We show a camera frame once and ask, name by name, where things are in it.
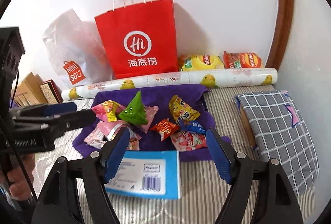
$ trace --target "cable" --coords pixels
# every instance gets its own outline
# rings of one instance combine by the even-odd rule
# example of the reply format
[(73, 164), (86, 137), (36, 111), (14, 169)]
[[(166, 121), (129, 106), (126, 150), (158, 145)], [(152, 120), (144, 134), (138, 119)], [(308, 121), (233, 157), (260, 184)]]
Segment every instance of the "cable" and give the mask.
[(32, 193), (32, 196), (34, 198), (34, 200), (37, 202), (37, 195), (36, 195), (36, 192), (34, 191), (34, 186), (32, 185), (32, 182), (29, 178), (29, 175), (24, 167), (24, 164), (23, 164), (23, 161), (20, 157), (20, 155), (17, 153), (16, 151), (16, 145), (14, 144), (13, 142), (13, 139), (11, 138), (11, 135), (7, 129), (7, 126), (6, 124), (4, 123), (2, 117), (0, 116), (0, 129), (1, 131), (3, 132), (4, 136), (7, 138), (7, 141), (13, 151), (13, 153), (15, 154), (16, 158), (17, 158), (17, 161), (19, 162), (19, 166), (21, 167), (22, 171), (23, 171), (23, 174), (24, 174), (24, 177), (25, 177), (25, 180), (27, 181), (28, 185), (29, 185), (29, 188), (31, 190), (31, 193)]
[(12, 102), (10, 103), (9, 109), (11, 109), (11, 107), (13, 106), (13, 101), (14, 101), (14, 97), (15, 97), (15, 94), (16, 94), (16, 89), (17, 89), (18, 84), (19, 84), (19, 69), (17, 69), (16, 85), (15, 85), (14, 94), (13, 94)]

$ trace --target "barcode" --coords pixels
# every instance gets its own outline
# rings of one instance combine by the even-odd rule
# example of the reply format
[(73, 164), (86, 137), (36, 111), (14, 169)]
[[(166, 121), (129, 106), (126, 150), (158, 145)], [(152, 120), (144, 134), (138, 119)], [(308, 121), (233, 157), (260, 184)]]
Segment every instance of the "barcode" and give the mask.
[(161, 178), (155, 175), (145, 175), (143, 177), (142, 190), (160, 191)]

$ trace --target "blue gripper pad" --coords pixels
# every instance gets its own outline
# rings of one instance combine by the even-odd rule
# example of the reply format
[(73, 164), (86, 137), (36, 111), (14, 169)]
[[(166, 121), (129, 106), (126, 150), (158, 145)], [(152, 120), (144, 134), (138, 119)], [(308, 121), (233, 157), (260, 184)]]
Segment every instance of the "blue gripper pad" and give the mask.
[(229, 184), (232, 180), (230, 162), (211, 130), (208, 130), (206, 133), (206, 142), (219, 176)]
[(105, 182), (108, 183), (110, 179), (115, 177), (129, 142), (130, 142), (130, 131), (128, 128), (126, 128), (126, 130), (122, 134), (122, 137), (119, 139), (115, 148), (110, 153), (107, 159), (105, 166), (106, 172), (104, 175)]
[(59, 104), (50, 104), (44, 108), (45, 116), (52, 116), (57, 114), (63, 114), (67, 112), (75, 112), (77, 106), (73, 102), (59, 103)]

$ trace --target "gray checkered cloth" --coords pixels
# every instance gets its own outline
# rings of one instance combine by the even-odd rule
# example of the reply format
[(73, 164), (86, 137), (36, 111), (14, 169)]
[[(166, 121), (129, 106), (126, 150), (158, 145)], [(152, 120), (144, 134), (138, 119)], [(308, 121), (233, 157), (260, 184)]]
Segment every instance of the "gray checkered cloth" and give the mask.
[(237, 99), (255, 135), (260, 158), (276, 158), (282, 164), (297, 196), (317, 179), (314, 144), (288, 92), (243, 93)]

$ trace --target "mattress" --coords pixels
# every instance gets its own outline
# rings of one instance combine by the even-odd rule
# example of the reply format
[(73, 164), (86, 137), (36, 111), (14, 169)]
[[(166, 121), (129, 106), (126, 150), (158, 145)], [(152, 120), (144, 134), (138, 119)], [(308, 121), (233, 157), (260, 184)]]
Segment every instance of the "mattress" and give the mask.
[[(229, 136), (236, 151), (257, 159), (249, 145), (241, 123), (237, 106), (232, 97), (245, 92), (273, 90), (272, 86), (217, 88), (204, 95), (208, 111), (213, 115), (216, 129), (221, 136)], [(76, 100), (79, 110), (90, 108), (93, 99)], [(66, 132), (56, 139), (55, 150), (36, 156), (34, 187), (39, 194), (55, 160), (65, 156), (68, 160), (82, 158), (72, 147), (72, 141), (81, 129)], [(213, 224), (227, 197), (230, 186), (221, 180), (213, 161), (184, 162), (180, 164), (182, 197), (179, 200), (141, 199), (109, 194), (110, 202), (122, 224), (138, 223), (205, 223)], [(82, 179), (77, 179), (77, 188), (83, 217), (86, 224), (93, 223), (87, 206)], [(254, 211), (258, 182), (254, 181), (242, 223), (248, 224)], [(306, 220), (315, 208), (315, 190), (312, 185), (298, 202), (303, 219)]]

